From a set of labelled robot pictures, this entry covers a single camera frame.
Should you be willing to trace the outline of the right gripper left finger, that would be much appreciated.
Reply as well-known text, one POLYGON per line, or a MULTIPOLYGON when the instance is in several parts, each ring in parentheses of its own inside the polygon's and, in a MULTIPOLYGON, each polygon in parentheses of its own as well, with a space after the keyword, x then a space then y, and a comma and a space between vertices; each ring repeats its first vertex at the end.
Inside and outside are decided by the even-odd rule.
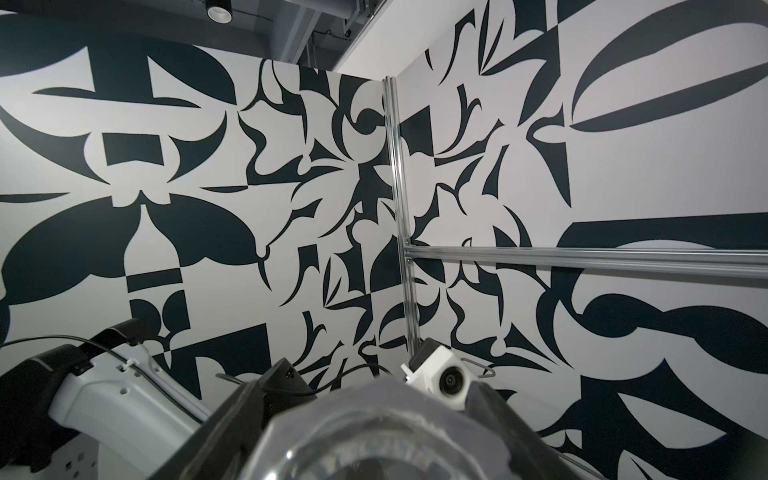
POLYGON ((154 479, 234 479, 262 432, 264 393, 256 381, 240 385, 154 479))

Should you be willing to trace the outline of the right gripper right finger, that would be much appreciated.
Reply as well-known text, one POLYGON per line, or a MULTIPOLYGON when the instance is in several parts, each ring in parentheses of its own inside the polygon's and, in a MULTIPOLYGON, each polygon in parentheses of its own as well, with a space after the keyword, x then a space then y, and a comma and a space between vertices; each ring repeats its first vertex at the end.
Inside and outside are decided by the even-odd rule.
POLYGON ((501 438, 510 454, 510 470, 521 479, 580 479, 490 385, 471 383, 465 415, 501 438))

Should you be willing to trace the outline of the clear smooth plastic cup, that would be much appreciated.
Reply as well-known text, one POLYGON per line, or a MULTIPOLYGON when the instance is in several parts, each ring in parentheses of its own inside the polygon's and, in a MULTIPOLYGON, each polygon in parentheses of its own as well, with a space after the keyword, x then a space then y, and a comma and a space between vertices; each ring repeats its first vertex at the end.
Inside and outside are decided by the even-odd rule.
POLYGON ((242 479, 516 479, 502 439, 391 378, 274 417, 242 479))

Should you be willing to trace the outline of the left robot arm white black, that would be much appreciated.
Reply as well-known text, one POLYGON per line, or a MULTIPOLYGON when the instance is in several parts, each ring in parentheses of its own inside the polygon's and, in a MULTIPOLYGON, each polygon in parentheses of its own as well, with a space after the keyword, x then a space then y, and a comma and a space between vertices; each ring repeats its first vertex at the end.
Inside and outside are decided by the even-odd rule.
POLYGON ((6 372, 3 476, 94 479, 105 447, 149 479, 235 479, 269 421, 315 397, 280 360, 210 409, 152 358, 149 333, 131 319, 64 338, 6 372))

